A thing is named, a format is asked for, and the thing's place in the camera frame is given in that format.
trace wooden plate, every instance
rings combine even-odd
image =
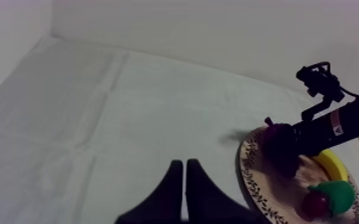
[[[261,154],[262,133],[266,127],[253,130],[245,138],[239,150],[239,165],[243,183],[257,208],[271,223],[342,223],[359,224],[359,191],[348,172],[350,184],[356,196],[354,205],[343,214],[324,219],[308,220],[300,211],[307,186],[328,181],[323,169],[307,157],[301,157],[301,168],[295,178],[289,180],[279,175]]]

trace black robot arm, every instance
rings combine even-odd
[[[269,137],[264,139],[263,152],[282,174],[293,177],[299,167],[299,155],[318,155],[326,148],[359,137],[359,95],[342,88],[330,73],[329,63],[302,68],[296,77],[308,87],[309,94],[323,94],[323,102],[302,112],[302,121],[294,124],[269,125]],[[331,102],[341,101],[346,92],[356,99],[313,120]]]

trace white table surface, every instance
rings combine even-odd
[[[47,39],[0,87],[0,223],[113,223],[173,159],[198,158],[247,206],[232,136],[267,116],[298,122],[310,106],[307,95],[248,77]],[[359,187],[359,142],[333,150]]]

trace white wall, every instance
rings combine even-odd
[[[357,0],[55,0],[53,32],[304,89],[330,60],[359,91]]]
[[[51,0],[0,0],[0,83],[50,31]]]

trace banana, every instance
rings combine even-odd
[[[313,159],[325,168],[331,181],[348,181],[348,172],[345,166],[331,150],[323,150]]]

